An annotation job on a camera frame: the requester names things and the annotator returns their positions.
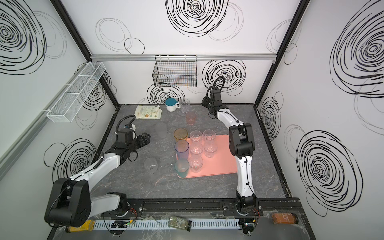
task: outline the black corner post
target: black corner post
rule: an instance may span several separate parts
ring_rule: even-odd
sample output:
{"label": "black corner post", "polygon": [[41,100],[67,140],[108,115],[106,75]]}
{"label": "black corner post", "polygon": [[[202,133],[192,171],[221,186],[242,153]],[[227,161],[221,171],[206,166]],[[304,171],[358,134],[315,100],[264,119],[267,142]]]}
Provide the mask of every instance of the black corner post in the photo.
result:
{"label": "black corner post", "polygon": [[262,98],[265,94],[265,91],[267,90],[268,85],[271,82],[271,80],[272,80],[272,78],[276,72],[276,69],[280,64],[280,61],[282,60],[282,58],[284,56],[284,53],[285,53],[285,51],[286,51],[286,49],[287,49],[287,47],[291,41],[293,34],[296,31],[297,26],[299,25],[301,17],[303,16],[309,2],[310,2],[310,0],[301,0],[300,1],[299,6],[297,7],[296,12],[292,18],[292,21],[288,27],[288,30],[285,33],[285,36],[284,36],[283,41],[279,47],[279,50],[277,51],[276,60],[272,64],[271,68],[269,69],[268,74],[264,80],[262,87],[261,87],[261,90],[260,90],[259,94],[257,95],[256,101],[255,101],[255,107],[256,108],[259,106],[260,102],[262,101]]}
{"label": "black corner post", "polygon": [[[85,57],[85,60],[86,61],[92,61],[91,52],[88,50],[87,46],[85,45],[85,42],[83,41],[79,32],[77,31],[77,29],[76,29],[75,25],[73,24],[70,16],[68,15],[68,12],[65,9],[63,3],[60,0],[51,0],[51,3],[54,6],[54,8],[56,9],[57,13],[59,14],[61,20],[63,21],[63,23],[67,27],[68,31],[70,32],[73,40],[75,41],[75,43],[79,47],[81,53]],[[118,103],[115,95],[113,94],[112,90],[108,86],[108,83],[105,81],[104,76],[101,76],[99,82],[100,82],[101,86],[104,88],[105,92],[107,93],[113,106],[115,106],[115,108],[118,108],[119,103]]]}

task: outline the tray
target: tray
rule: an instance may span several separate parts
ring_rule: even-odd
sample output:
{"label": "tray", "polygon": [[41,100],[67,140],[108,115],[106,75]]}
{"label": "tray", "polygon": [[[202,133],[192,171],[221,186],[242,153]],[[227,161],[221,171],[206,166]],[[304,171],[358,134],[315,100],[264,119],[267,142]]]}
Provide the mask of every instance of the tray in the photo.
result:
{"label": "tray", "polygon": [[217,135],[216,143],[218,149],[214,157],[207,158],[204,155],[204,152],[201,154],[203,159],[203,166],[201,167],[200,172],[188,171],[186,177],[180,178],[190,178],[190,177],[205,177],[229,173],[237,173],[236,159],[235,156],[229,151],[229,135]]}

